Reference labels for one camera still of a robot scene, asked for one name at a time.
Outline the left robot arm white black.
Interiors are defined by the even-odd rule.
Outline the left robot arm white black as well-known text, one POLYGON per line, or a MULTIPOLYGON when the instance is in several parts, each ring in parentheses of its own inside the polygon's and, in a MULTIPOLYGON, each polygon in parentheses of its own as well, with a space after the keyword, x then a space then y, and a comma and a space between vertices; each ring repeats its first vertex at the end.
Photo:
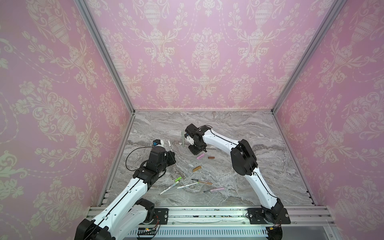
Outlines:
POLYGON ((176 163, 175 153, 161 145, 151 149, 149 159, 133 174, 125 189, 92 220, 77 227, 76 240, 123 240, 138 225, 158 225, 155 204, 144 199, 167 167, 176 163))

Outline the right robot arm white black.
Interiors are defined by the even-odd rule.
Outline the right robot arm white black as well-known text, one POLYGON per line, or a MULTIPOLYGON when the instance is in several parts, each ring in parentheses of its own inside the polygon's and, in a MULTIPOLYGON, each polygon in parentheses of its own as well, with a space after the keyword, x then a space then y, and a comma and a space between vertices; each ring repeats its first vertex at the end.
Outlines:
POLYGON ((290 224, 291 220, 281 200, 273 193, 258 167, 257 157, 246 140, 233 140, 213 130, 211 126, 196 127, 190 124, 185 129, 185 139, 190 143, 189 150, 198 155, 212 145, 231 157, 234 171, 245 177, 258 196, 262 213, 268 222, 276 225, 290 224))

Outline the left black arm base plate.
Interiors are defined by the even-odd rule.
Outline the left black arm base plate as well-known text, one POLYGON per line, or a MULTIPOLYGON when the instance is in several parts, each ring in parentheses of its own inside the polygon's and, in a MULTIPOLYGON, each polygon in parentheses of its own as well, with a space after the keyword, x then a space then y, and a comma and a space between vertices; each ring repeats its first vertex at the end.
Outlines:
POLYGON ((153 210, 144 210, 144 218, 139 221, 139 225, 167 225, 169 208, 155 208, 153 210))

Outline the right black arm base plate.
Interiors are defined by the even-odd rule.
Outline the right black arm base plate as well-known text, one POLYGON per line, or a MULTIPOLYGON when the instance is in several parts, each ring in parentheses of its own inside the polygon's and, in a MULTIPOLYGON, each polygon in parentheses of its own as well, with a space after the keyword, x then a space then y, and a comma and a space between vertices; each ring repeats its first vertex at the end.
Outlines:
POLYGON ((251 225, 289 225, 291 219, 288 211, 283 208, 280 211, 264 210, 262 208, 248 208, 246 218, 251 225))

